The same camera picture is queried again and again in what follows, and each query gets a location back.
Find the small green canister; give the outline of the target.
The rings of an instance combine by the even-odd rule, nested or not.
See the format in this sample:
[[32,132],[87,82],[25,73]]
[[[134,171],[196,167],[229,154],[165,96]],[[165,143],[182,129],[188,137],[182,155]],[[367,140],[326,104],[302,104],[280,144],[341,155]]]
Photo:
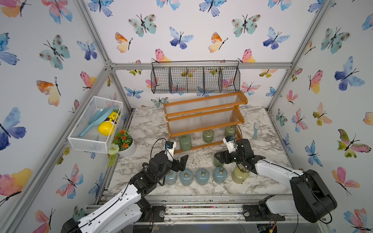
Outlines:
[[231,125],[231,126],[226,126],[224,130],[224,136],[225,137],[235,137],[236,136],[236,126]]
[[203,131],[203,141],[205,143],[211,143],[214,139],[214,131],[213,130],[206,130]]

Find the yellow mustard bottle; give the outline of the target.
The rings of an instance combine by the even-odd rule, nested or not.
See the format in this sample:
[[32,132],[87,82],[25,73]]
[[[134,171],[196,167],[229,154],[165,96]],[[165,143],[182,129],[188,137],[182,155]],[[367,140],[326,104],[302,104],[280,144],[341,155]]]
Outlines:
[[98,132],[103,136],[111,136],[115,130],[119,119],[117,112],[112,112],[106,120],[104,120],[98,127]]

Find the potted orange flower plant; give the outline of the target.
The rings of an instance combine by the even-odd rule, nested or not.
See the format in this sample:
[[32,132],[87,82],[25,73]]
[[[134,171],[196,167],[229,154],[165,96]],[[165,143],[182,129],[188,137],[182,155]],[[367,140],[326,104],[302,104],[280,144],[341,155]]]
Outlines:
[[130,157],[135,154],[136,145],[130,132],[126,129],[117,131],[114,139],[108,148],[108,165],[110,168],[114,166],[117,156]]

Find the orange wooden three-tier shelf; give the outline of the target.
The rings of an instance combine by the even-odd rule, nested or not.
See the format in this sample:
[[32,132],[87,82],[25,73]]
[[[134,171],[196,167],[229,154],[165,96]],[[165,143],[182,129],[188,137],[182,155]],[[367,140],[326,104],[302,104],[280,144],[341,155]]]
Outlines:
[[228,126],[234,129],[235,139],[241,139],[242,133],[237,130],[237,125],[243,124],[245,119],[240,106],[247,103],[248,99],[241,91],[166,103],[164,113],[169,139],[179,143],[181,136],[225,129]]

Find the white mesh wall basket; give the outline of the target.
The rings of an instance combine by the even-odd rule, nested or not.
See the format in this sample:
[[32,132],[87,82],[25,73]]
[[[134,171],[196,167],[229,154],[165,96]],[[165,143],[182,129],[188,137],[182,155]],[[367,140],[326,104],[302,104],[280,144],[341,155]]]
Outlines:
[[68,136],[68,141],[72,149],[85,152],[108,153],[108,148],[117,130],[118,122],[111,136],[101,135],[98,132],[99,126],[92,127],[84,137],[79,137],[79,134],[88,126],[88,121],[98,110],[112,106],[114,107],[114,112],[118,113],[120,119],[120,114],[123,110],[122,102],[98,96],[93,96],[91,98],[89,104],[84,109],[72,132]]

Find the yellow-green canister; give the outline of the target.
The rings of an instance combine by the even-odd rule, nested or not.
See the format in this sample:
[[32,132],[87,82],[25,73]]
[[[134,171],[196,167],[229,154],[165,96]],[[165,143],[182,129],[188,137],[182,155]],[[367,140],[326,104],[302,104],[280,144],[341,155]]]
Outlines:
[[245,168],[235,167],[232,172],[232,180],[235,183],[242,184],[249,177],[249,173]]

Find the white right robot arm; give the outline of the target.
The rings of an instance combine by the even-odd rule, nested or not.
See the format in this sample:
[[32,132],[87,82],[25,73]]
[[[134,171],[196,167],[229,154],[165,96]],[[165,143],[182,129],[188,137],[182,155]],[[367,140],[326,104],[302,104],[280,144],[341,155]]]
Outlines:
[[259,202],[259,212],[267,215],[298,215],[315,223],[338,207],[321,176],[314,170],[294,170],[256,155],[249,140],[223,139],[227,150],[214,157],[222,164],[235,163],[244,171],[270,178],[291,190],[290,197],[268,196]]

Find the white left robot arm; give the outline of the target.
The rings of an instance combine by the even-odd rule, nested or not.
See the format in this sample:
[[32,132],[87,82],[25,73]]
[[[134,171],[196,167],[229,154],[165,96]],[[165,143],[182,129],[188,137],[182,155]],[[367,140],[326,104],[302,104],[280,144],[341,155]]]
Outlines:
[[187,161],[188,155],[170,161],[165,151],[161,151],[148,163],[142,164],[141,171],[130,179],[120,193],[80,220],[69,219],[63,224],[61,232],[118,233],[139,220],[153,219],[153,208],[145,196],[164,184],[170,171],[184,171]]

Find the light blue dustpan scoop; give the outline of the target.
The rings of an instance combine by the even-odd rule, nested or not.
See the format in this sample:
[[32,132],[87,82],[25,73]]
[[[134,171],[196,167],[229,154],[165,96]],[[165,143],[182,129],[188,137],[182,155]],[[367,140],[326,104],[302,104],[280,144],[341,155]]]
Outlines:
[[113,106],[98,110],[97,113],[88,121],[88,126],[79,134],[79,137],[84,137],[92,127],[99,126],[103,123],[113,111]]

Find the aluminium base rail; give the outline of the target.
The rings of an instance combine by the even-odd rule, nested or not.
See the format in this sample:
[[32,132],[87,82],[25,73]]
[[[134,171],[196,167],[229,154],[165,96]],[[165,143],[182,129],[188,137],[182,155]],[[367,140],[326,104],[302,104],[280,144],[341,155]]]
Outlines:
[[269,195],[148,195],[145,199],[159,224],[307,223],[299,214],[259,216],[260,202]]

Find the blue canister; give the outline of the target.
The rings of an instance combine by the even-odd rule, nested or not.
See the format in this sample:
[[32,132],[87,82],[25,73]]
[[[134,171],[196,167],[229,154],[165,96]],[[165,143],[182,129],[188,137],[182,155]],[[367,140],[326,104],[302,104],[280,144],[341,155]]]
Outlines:
[[185,169],[179,174],[181,184],[184,186],[190,186],[193,183],[193,172],[190,169]]
[[178,179],[178,172],[170,170],[165,176],[165,183],[167,185],[174,185],[176,184]]
[[228,176],[228,172],[224,167],[215,168],[213,178],[216,183],[224,183],[227,176]]
[[196,182],[199,185],[206,185],[209,181],[210,173],[207,169],[201,168],[196,173]]

